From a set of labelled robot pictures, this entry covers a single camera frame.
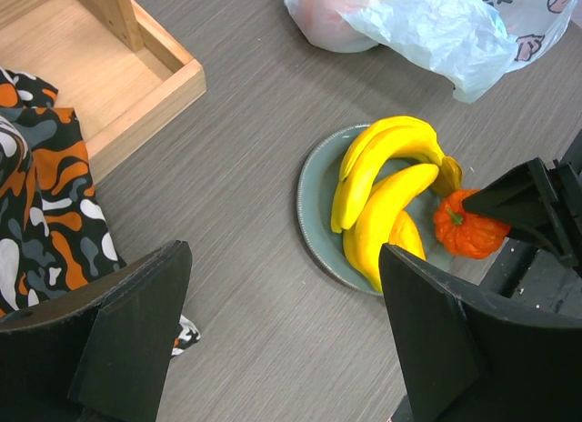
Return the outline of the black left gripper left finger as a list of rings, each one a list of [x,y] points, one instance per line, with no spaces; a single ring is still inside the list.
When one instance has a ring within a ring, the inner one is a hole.
[[[4,421],[154,421],[192,254],[172,241],[1,319]]]

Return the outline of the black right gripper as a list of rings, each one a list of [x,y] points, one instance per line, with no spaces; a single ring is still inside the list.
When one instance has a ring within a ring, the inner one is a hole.
[[[468,213],[510,226],[564,267],[581,273],[581,136],[551,166],[533,158],[462,202]]]

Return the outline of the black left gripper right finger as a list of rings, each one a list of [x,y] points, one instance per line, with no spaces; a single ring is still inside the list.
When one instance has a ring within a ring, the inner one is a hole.
[[[578,421],[581,321],[525,306],[398,246],[379,256],[415,421]]]

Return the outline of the orange fake fruit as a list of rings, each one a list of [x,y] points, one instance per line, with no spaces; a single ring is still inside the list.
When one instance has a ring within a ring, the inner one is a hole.
[[[436,238],[453,256],[486,258],[503,245],[511,230],[507,224],[463,208],[463,201],[476,192],[455,191],[440,203],[433,216]]]

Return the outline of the yellow fake banana bunch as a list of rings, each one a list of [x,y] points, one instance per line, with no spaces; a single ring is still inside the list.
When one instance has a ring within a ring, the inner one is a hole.
[[[444,153],[437,132],[413,116],[380,119],[345,152],[331,210],[349,264],[382,292],[379,254],[398,214],[428,188],[441,197],[460,189],[463,170]]]

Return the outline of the light blue cartoon plastic bag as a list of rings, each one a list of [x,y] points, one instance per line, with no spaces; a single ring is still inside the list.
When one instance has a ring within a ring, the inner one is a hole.
[[[334,53],[379,45],[477,101],[564,35],[579,0],[283,0],[307,41]]]

